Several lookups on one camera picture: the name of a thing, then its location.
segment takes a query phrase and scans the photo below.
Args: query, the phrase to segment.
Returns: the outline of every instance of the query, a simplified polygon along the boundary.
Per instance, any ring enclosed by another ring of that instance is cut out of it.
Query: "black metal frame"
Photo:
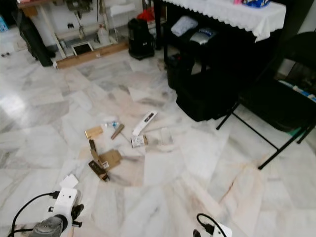
[[[259,170],[262,170],[267,164],[269,164],[277,155],[279,155],[285,148],[288,147],[293,141],[295,141],[299,136],[303,135],[298,141],[297,144],[300,144],[306,136],[314,129],[316,126],[316,121],[313,121],[310,124],[307,124],[299,131],[297,131],[282,147],[278,148],[276,145],[274,145],[272,142],[270,142],[267,138],[265,138],[263,135],[261,135],[257,130],[255,130],[253,127],[251,127],[249,124],[247,124],[242,118],[240,118],[238,115],[234,113],[235,109],[238,107],[239,103],[236,103],[233,108],[230,110],[230,112],[226,115],[226,117],[221,121],[221,123],[216,127],[216,130],[219,130],[221,126],[226,122],[226,120],[231,116],[234,115],[237,119],[239,119],[241,122],[243,122],[247,127],[249,127],[252,131],[257,133],[261,138],[263,138],[266,142],[268,142],[271,146],[273,146],[276,149],[276,152],[269,157],[262,165],[258,167]]]

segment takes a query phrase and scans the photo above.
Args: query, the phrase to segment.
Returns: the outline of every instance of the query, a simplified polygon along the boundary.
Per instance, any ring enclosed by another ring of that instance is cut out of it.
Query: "black cable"
[[[223,229],[220,227],[220,225],[219,225],[212,217],[210,217],[210,216],[208,216],[208,215],[206,215],[206,214],[204,214],[204,213],[199,213],[199,214],[197,215],[197,221],[198,221],[205,229],[208,227],[208,226],[207,226],[208,224],[202,223],[202,221],[199,220],[199,216],[204,216],[204,217],[206,217],[207,219],[211,220],[211,221],[219,228],[219,230],[222,232],[223,236],[224,236],[224,237],[227,237],[226,234],[225,234],[225,232],[223,231]]]
[[[19,230],[15,230],[14,233],[17,232],[28,232],[28,231],[32,231],[33,229],[19,229]]]
[[[11,233],[8,235],[8,237],[14,237],[14,233],[15,233],[14,228],[15,228],[16,219],[18,218],[20,213],[24,210],[24,208],[27,207],[32,201],[34,201],[40,197],[43,197],[43,196],[52,196],[54,199],[56,199],[58,197],[58,195],[59,195],[59,191],[55,191],[53,193],[38,195],[38,196],[34,197],[33,199],[29,200],[24,206],[22,206],[22,208],[16,213],[15,217],[13,218],[12,226],[11,226]]]
[[[97,0],[97,22],[99,23],[99,0]]]
[[[75,12],[75,16],[76,16],[78,24],[79,24],[79,34],[81,33],[81,30],[82,30],[83,36],[84,36],[84,38],[86,38],[85,33],[83,31],[83,26],[80,24],[80,21],[78,19],[78,14],[76,12]]]

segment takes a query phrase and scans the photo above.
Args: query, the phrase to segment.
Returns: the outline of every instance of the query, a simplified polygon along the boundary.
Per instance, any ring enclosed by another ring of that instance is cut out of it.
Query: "small white box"
[[[146,135],[135,136],[135,137],[132,137],[130,140],[132,142],[133,148],[142,147],[148,144]]]

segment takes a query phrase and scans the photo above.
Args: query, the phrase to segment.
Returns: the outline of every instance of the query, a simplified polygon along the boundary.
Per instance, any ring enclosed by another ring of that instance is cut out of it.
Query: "blue box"
[[[0,15],[0,32],[8,31],[8,30],[9,30],[8,25],[4,21],[4,18]]]
[[[243,0],[242,3],[251,7],[264,7],[268,5],[270,0]]]

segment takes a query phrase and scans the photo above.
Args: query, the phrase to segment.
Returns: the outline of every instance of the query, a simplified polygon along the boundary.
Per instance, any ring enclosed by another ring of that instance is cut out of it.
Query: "white bottle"
[[[100,43],[103,46],[111,44],[109,41],[108,32],[104,29],[104,27],[102,25],[100,25],[100,28],[98,30],[98,38],[99,38]]]

